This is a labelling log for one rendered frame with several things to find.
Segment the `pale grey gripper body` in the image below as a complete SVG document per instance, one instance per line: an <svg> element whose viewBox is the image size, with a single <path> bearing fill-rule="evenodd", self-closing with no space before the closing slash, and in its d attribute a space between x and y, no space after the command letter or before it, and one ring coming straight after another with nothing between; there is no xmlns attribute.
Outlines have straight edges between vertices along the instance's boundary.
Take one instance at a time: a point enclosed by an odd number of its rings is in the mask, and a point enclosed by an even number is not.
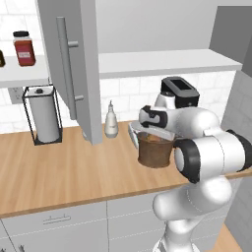
<svg viewBox="0 0 252 252"><path fill-rule="evenodd" d="M165 131L164 129L157 128L157 127L145 128L137 120L135 120L128 124L128 133L136 149L139 148L138 134L140 132L149 133L149 134L161 137L163 139L166 139L168 141L174 140L173 133Z"/></svg>

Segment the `white paper towel roll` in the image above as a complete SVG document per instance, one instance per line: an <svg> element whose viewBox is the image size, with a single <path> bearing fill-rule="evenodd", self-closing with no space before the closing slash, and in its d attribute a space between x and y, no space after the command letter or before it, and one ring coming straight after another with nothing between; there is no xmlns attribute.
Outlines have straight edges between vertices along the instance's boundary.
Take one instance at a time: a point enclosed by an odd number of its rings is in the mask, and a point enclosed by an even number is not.
<svg viewBox="0 0 252 252"><path fill-rule="evenodd" d="M56 141L59 138L59 130L53 89L33 88L29 90L28 96L38 139L43 143Z"/></svg>

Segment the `wide white drawer front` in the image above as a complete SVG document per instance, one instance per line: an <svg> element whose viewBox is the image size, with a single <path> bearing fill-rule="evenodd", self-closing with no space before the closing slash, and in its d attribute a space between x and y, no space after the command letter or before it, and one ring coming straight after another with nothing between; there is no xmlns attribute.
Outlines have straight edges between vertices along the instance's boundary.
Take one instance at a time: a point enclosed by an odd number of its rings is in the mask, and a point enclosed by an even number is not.
<svg viewBox="0 0 252 252"><path fill-rule="evenodd" d="M43 224L50 216L71 216L71 220ZM15 246L26 252L107 252L106 203L94 203L59 210L2 219Z"/></svg>

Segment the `white wall socket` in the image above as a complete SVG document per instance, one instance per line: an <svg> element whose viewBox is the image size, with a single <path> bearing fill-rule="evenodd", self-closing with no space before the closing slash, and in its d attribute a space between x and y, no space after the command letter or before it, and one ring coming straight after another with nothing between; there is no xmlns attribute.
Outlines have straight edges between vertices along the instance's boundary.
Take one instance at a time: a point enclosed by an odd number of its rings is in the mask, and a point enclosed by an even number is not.
<svg viewBox="0 0 252 252"><path fill-rule="evenodd" d="M22 87L9 88L8 92L9 92L11 102L13 104L20 104L23 102L23 99L22 99L23 88Z"/></svg>

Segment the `long white wall shelf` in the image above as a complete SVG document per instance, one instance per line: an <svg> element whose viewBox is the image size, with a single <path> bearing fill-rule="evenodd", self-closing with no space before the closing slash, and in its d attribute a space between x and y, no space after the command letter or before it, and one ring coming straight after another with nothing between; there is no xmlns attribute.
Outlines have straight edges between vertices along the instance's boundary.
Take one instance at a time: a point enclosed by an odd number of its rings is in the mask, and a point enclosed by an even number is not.
<svg viewBox="0 0 252 252"><path fill-rule="evenodd" d="M242 64L211 49L188 49L98 56L101 79L161 76L203 72L236 71Z"/></svg>

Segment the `white soap dispenser bottle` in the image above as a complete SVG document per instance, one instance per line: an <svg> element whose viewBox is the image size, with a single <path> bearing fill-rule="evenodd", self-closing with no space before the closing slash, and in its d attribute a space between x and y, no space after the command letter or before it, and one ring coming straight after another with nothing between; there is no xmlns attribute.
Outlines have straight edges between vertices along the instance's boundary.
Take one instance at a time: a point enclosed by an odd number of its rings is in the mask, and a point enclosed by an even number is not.
<svg viewBox="0 0 252 252"><path fill-rule="evenodd" d="M104 134L107 138L115 138L118 134L118 123L116 114L113 110L112 102L108 105L108 111L105 118Z"/></svg>

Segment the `black and white coffee machine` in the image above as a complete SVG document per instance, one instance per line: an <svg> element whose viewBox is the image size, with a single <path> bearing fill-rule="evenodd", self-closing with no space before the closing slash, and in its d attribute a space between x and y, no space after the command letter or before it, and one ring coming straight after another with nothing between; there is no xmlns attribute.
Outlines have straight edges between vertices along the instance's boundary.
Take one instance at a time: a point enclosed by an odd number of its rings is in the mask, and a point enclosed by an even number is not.
<svg viewBox="0 0 252 252"><path fill-rule="evenodd" d="M169 109L198 106L200 94L185 79L174 76L161 80L155 106Z"/></svg>

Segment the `brown woven basket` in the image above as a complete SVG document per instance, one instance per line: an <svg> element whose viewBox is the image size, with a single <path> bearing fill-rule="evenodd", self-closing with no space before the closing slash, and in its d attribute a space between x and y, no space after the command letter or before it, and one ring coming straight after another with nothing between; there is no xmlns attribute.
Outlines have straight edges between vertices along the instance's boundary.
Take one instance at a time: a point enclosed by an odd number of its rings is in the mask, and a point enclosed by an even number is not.
<svg viewBox="0 0 252 252"><path fill-rule="evenodd" d="M138 162L143 166L160 168L170 164L172 141L146 132L140 132L138 134L138 144Z"/></svg>

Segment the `grey cabinet door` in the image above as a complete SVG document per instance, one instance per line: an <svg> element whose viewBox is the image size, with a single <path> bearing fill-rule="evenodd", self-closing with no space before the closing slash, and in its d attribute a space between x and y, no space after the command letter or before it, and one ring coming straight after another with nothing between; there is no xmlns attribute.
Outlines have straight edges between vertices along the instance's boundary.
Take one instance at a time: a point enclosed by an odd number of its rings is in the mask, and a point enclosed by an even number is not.
<svg viewBox="0 0 252 252"><path fill-rule="evenodd" d="M68 106L61 51L56 25L57 17L66 21L69 41L79 46L69 50L74 94L82 95L76 102L77 119L83 136L92 144L102 142L98 50L95 0L35 0L42 29L44 51L50 81Z"/></svg>

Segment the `red spice jar black lid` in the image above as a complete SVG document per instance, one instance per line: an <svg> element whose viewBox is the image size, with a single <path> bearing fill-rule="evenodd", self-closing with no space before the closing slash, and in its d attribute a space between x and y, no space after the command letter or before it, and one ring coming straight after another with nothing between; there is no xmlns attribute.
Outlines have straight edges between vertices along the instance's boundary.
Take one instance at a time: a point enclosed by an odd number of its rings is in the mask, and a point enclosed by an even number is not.
<svg viewBox="0 0 252 252"><path fill-rule="evenodd" d="M30 34L27 31L14 31L13 36L19 64L22 67L33 66L35 64L35 56Z"/></svg>

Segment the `grey wall cabinet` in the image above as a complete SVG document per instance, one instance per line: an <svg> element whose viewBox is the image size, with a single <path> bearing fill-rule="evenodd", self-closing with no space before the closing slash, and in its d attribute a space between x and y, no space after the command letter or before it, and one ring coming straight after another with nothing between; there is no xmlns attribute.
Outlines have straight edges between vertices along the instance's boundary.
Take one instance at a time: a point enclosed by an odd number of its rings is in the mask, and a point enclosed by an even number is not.
<svg viewBox="0 0 252 252"><path fill-rule="evenodd" d="M210 48L245 65L252 40L252 6L218 6Z"/></svg>

